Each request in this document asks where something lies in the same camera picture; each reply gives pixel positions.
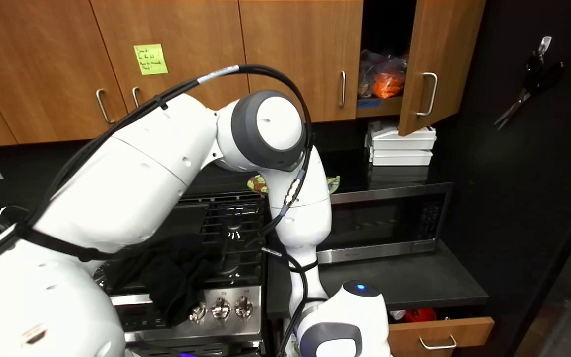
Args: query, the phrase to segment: yellow sticky note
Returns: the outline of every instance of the yellow sticky note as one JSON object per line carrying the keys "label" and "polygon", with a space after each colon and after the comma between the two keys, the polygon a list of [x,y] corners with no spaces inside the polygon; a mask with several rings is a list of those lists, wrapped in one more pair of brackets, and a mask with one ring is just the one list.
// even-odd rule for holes
{"label": "yellow sticky note", "polygon": [[163,45],[154,43],[152,45],[136,45],[136,58],[142,75],[168,73],[163,54]]}

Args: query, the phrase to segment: gas stove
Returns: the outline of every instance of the gas stove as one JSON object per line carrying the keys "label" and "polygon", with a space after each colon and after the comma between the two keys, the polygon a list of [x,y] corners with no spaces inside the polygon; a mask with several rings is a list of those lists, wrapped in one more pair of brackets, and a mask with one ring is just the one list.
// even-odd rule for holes
{"label": "gas stove", "polygon": [[[169,232],[200,235],[215,273],[200,283],[204,298],[190,311],[188,320],[176,327],[166,326],[143,284],[129,282],[120,289],[113,285],[116,262],[100,267],[95,279],[111,297],[127,345],[164,344],[166,350],[151,353],[160,357],[159,353],[170,347],[184,353],[187,350],[182,346],[257,347],[261,342],[261,247],[265,242],[256,238],[264,223],[265,198],[254,192],[186,196],[178,202],[150,240],[168,237]],[[204,353],[209,354],[227,355],[222,348]]]}

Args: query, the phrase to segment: stove knob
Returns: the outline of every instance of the stove knob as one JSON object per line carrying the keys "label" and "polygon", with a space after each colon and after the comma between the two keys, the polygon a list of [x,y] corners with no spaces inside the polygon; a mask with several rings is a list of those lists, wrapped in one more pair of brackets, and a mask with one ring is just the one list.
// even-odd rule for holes
{"label": "stove knob", "polygon": [[206,304],[203,302],[198,303],[191,309],[191,314],[188,315],[188,319],[193,322],[199,321],[200,319],[204,318],[206,314]]}
{"label": "stove knob", "polygon": [[213,304],[213,317],[215,319],[225,319],[230,314],[230,303],[223,298],[217,298]]}
{"label": "stove knob", "polygon": [[252,314],[252,303],[247,296],[241,296],[235,304],[235,312],[240,318],[248,318]]}

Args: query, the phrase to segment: black cloth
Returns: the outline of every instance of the black cloth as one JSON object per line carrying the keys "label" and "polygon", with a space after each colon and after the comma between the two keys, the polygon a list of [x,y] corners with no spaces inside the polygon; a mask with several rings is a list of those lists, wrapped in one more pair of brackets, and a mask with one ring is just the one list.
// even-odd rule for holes
{"label": "black cloth", "polygon": [[203,300],[199,287],[215,272],[203,242],[200,235],[180,235],[130,249],[118,263],[121,275],[114,286],[138,280],[167,325],[179,325]]}

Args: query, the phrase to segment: drawer handle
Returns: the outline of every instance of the drawer handle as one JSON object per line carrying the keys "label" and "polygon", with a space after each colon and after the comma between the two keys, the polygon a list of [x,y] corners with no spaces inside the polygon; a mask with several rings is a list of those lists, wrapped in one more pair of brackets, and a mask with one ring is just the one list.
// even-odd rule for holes
{"label": "drawer handle", "polygon": [[100,99],[100,93],[104,93],[105,90],[103,88],[100,88],[99,90],[96,91],[96,99],[98,100],[98,106],[100,106],[100,111],[103,113],[103,118],[105,118],[105,122],[107,124],[114,124],[114,122],[116,122],[116,120],[109,120],[107,119],[107,113],[105,113],[105,107],[103,106],[103,100]]}
{"label": "drawer handle", "polygon": [[338,106],[343,108],[345,106],[345,82],[347,80],[347,74],[344,70],[341,71],[341,77],[343,78],[343,90],[341,91],[341,103]]}
{"label": "drawer handle", "polygon": [[136,95],[136,93],[138,93],[138,91],[140,91],[140,88],[138,88],[138,87],[133,87],[131,89],[131,95],[133,95],[133,101],[136,104],[136,108],[138,108],[140,106],[140,104],[138,103],[138,96]]}
{"label": "drawer handle", "polygon": [[451,340],[453,340],[453,344],[444,345],[444,346],[427,346],[426,343],[424,343],[422,337],[419,337],[419,339],[420,339],[420,343],[422,344],[422,346],[424,346],[424,348],[426,348],[427,350],[446,350],[448,348],[456,348],[457,347],[457,341],[455,341],[455,339],[453,338],[453,335],[449,335],[449,337],[451,338]]}
{"label": "drawer handle", "polygon": [[433,77],[433,91],[431,92],[431,103],[429,103],[429,110],[426,113],[415,113],[417,116],[427,116],[433,111],[433,102],[435,101],[435,91],[438,89],[438,75],[433,72],[422,73],[424,77]]}

